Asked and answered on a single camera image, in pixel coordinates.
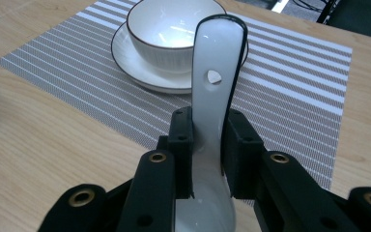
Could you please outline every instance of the white ceramic spoon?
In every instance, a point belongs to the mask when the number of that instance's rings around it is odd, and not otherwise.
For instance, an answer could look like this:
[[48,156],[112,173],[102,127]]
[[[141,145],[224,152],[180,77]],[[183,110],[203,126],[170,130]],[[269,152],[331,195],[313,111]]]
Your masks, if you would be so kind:
[[235,209],[221,175],[220,147],[224,119],[234,93],[246,26],[237,17],[219,14],[197,26],[192,66],[194,199],[177,200],[176,231],[235,231]]

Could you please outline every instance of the table surface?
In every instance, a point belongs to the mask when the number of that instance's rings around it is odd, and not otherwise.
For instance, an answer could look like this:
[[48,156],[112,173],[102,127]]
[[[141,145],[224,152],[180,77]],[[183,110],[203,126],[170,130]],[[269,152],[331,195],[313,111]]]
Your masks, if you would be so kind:
[[[0,0],[0,57],[95,0]],[[331,191],[371,186],[371,38],[233,0],[227,11],[349,46],[352,64]],[[0,231],[36,231],[67,189],[111,190],[146,152],[104,124],[0,67]],[[256,231],[252,209],[235,201],[237,231]]]

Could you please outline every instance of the striped placemat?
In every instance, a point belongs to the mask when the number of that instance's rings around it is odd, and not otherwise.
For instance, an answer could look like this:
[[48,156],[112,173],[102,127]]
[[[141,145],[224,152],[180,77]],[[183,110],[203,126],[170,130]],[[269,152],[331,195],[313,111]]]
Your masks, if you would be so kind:
[[[190,95],[151,92],[115,64],[111,40],[135,2],[100,0],[0,58],[0,66],[154,149]],[[248,26],[249,54],[232,107],[268,149],[294,155],[328,189],[352,50],[236,16]]]

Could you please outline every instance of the bowl rim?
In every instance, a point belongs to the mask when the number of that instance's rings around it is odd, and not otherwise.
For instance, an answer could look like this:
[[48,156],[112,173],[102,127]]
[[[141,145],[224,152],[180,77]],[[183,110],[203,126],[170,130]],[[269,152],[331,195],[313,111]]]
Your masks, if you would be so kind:
[[[144,2],[144,1],[147,1],[147,0],[141,0],[141,1],[139,1],[138,3],[136,3],[136,4],[134,4],[134,6],[128,11],[128,16],[126,17],[126,26],[127,26],[127,28],[128,28],[128,33],[131,35],[131,36],[133,36],[133,37],[135,37],[139,42],[141,42],[141,43],[143,43],[143,44],[146,44],[146,45],[149,45],[149,46],[152,46],[152,47],[155,47],[155,48],[160,48],[160,49],[167,49],[167,50],[183,50],[183,49],[190,49],[190,48],[193,48],[194,47],[194,45],[191,45],[191,46],[182,46],[182,47],[168,47],[168,46],[161,46],[161,45],[156,45],[156,44],[152,44],[152,43],[148,43],[148,42],[146,42],[146,41],[144,41],[144,40],[141,40],[138,36],[136,36],[133,32],[132,32],[132,30],[131,30],[131,28],[130,28],[130,26],[129,26],[129,23],[128,23],[128,19],[129,19],[129,16],[130,16],[130,14],[131,14],[131,11],[137,6],[137,5],[139,5],[139,4],[141,4],[142,2]],[[227,11],[225,11],[225,8],[221,5],[221,4],[219,4],[217,1],[215,1],[215,0],[213,0],[213,2],[215,2],[224,12],[222,13],[222,14],[224,14],[224,15],[227,15]]]

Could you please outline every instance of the white bowl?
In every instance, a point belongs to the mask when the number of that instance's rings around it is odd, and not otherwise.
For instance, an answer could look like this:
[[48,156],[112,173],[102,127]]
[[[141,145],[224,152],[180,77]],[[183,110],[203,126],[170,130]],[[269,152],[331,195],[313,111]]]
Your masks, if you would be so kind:
[[225,14],[214,0],[144,0],[128,13],[128,32],[136,51],[155,68],[188,73],[197,24]]

